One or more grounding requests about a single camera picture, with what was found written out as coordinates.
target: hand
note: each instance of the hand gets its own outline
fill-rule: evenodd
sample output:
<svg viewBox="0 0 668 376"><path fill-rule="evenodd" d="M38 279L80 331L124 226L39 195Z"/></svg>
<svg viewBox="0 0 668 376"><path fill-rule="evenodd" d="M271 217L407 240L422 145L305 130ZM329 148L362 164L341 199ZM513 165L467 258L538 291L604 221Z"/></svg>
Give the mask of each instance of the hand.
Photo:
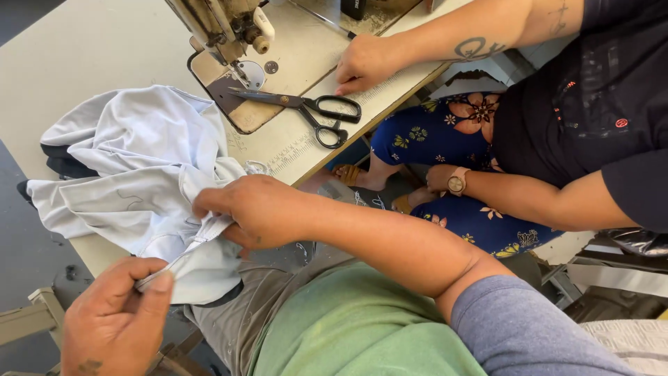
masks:
<svg viewBox="0 0 668 376"><path fill-rule="evenodd" d="M427 171L427 189L429 192L444 192L448 190L448 180L457 169L453 165L436 165Z"/></svg>
<svg viewBox="0 0 668 376"><path fill-rule="evenodd" d="M192 212L229 214L236 221L222 233L245 248L273 248L307 240L309 222L316 219L317 195L297 191L266 175L248 175L220 189L203 189Z"/></svg>
<svg viewBox="0 0 668 376"><path fill-rule="evenodd" d="M393 37L358 35L343 52L336 71L336 95L368 90L404 68L400 46Z"/></svg>
<svg viewBox="0 0 668 376"><path fill-rule="evenodd" d="M172 297L163 272L142 294L134 282L167 265L159 258L127 257L102 272L65 313L62 374L143 376L162 342Z"/></svg>

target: fingernail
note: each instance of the fingernail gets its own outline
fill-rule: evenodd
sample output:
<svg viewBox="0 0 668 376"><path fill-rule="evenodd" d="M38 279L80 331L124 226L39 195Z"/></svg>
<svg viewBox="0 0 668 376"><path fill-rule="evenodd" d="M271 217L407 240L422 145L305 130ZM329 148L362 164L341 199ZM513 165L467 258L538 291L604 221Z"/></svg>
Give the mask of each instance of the fingernail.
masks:
<svg viewBox="0 0 668 376"><path fill-rule="evenodd" d="M150 289L157 292L167 292L172 289L174 275L169 270L163 270L151 281Z"/></svg>

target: sewing machine needle plate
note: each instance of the sewing machine needle plate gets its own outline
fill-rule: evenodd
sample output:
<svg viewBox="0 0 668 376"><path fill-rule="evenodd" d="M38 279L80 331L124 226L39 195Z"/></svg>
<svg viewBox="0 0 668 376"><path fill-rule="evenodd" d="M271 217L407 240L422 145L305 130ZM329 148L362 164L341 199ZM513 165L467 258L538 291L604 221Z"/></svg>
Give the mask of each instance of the sewing machine needle plate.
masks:
<svg viewBox="0 0 668 376"><path fill-rule="evenodd" d="M238 66L248 77L248 89L260 90L265 84L265 71L260 64L246 60L239 62Z"/></svg>

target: sandal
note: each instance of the sandal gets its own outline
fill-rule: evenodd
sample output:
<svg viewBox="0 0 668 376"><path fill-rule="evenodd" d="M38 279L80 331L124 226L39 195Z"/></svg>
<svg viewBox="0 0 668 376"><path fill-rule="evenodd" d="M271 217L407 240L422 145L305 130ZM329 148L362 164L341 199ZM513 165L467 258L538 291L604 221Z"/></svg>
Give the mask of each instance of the sandal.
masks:
<svg viewBox="0 0 668 376"><path fill-rule="evenodd" d="M410 214L413 207L408 203L408 195L401 195L392 201L392 210L401 214Z"/></svg>
<svg viewBox="0 0 668 376"><path fill-rule="evenodd" d="M336 172L341 168L343 168L343 174L341 176L336 175ZM334 175L336 175L340 182L347 185L348 187L355 187L355 182L360 171L362 171L362 169L354 165L334 166Z"/></svg>

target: black-handled scissors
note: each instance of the black-handled scissors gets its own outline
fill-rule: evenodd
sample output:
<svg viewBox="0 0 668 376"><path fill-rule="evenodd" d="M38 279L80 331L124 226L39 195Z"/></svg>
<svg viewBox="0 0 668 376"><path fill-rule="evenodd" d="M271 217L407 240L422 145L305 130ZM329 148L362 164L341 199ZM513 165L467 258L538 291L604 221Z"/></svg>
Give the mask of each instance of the black-handled scissors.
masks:
<svg viewBox="0 0 668 376"><path fill-rule="evenodd" d="M258 92L256 90L247 90L240 88L230 88L230 94L238 96L240 98L253 100L255 102L277 104L286 108L294 108L299 111L299 113L304 116L309 125L315 130L315 138L318 140L320 145L328 149L337 149L341 147L348 140L348 131L341 129L341 121L354 122L357 124L359 119L362 117L362 107L359 103L354 100L348 99L344 96L336 95L323 95L316 99L302 98L300 96L291 96L291 95L282 95L282 94L271 94L265 92ZM344 112L336 112L325 110L320 107L320 104L323 102L339 102L345 105L345 107L352 107L355 109L355 113L347 114ZM311 110L314 110L318 114L327 117L336 119L336 122L332 126L322 125L318 123L313 115L307 110L307 107ZM326 143L320 138L321 132L330 132L336 135L336 143Z"/></svg>

